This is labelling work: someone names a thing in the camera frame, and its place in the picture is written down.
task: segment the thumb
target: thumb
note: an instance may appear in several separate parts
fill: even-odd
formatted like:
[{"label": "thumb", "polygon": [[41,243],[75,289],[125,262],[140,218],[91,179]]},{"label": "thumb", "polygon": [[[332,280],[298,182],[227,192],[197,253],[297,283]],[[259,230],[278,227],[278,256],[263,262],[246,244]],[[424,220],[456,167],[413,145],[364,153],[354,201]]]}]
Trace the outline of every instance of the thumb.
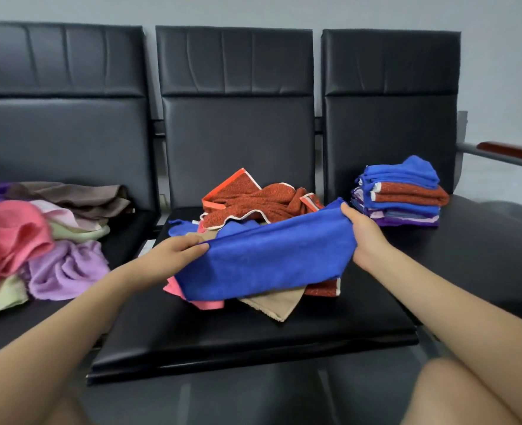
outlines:
[{"label": "thumb", "polygon": [[191,248],[179,252],[179,257],[181,261],[184,262],[184,265],[186,265],[195,259],[200,258],[208,251],[209,248],[210,245],[208,243],[200,243],[196,246],[192,246]]},{"label": "thumb", "polygon": [[347,203],[341,204],[341,212],[348,217],[351,223],[356,223],[358,220],[361,220],[361,217],[364,217],[361,213],[359,213],[356,209],[351,208],[347,205]]}]

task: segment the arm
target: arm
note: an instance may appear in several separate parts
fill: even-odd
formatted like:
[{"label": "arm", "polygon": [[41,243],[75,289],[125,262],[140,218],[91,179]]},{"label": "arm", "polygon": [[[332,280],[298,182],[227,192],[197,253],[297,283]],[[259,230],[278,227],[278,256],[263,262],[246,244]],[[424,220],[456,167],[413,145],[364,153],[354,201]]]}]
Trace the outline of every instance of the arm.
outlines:
[{"label": "arm", "polygon": [[442,279],[392,247],[348,206],[357,265],[426,325],[522,420],[522,320]]},{"label": "arm", "polygon": [[120,307],[135,292],[164,282],[208,250],[197,236],[172,237],[110,272],[0,350],[0,425],[36,425]]}]

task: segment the folded towel stack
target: folded towel stack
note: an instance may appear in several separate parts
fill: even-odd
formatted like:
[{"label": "folded towel stack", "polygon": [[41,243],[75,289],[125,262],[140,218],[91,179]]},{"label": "folded towel stack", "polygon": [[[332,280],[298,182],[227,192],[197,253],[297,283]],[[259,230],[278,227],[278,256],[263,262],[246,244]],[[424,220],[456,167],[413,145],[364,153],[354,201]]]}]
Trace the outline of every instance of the folded towel stack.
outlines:
[{"label": "folded towel stack", "polygon": [[382,227],[437,227],[449,202],[439,181],[432,165],[415,155],[402,164],[370,165],[356,179],[351,204]]}]

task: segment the black chair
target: black chair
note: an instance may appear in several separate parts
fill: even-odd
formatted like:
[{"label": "black chair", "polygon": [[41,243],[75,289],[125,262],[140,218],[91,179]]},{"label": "black chair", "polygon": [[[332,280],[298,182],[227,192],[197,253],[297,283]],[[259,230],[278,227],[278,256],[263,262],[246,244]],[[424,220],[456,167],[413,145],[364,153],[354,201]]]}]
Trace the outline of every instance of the black chair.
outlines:
[{"label": "black chair", "polygon": [[[314,190],[310,30],[157,27],[157,44],[170,219],[197,219],[201,198],[241,167],[261,186]],[[123,308],[89,382],[417,342],[413,323],[377,282],[355,265],[343,278],[340,298],[304,297],[284,323],[237,300],[201,312],[153,288]]]},{"label": "black chair", "polygon": [[[326,200],[366,165],[416,154],[454,191],[460,35],[324,30]],[[393,227],[389,241],[430,270],[522,318],[522,222],[453,195],[440,227]]]},{"label": "black chair", "polygon": [[[101,239],[113,269],[159,216],[141,27],[0,22],[0,182],[126,185],[136,213]],[[0,312],[0,348],[66,305]]]}]

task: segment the white wall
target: white wall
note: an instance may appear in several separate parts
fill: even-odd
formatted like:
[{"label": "white wall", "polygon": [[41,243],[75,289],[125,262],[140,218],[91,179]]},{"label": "white wall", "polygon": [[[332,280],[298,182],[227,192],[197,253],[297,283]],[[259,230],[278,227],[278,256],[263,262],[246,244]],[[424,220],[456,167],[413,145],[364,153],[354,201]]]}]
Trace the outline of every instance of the white wall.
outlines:
[{"label": "white wall", "polygon": [[[0,20],[143,25],[156,89],[155,25],[312,28],[317,114],[323,28],[461,31],[466,141],[522,144],[522,0],[0,0]],[[522,203],[522,168],[480,161],[465,159],[457,192]]]}]

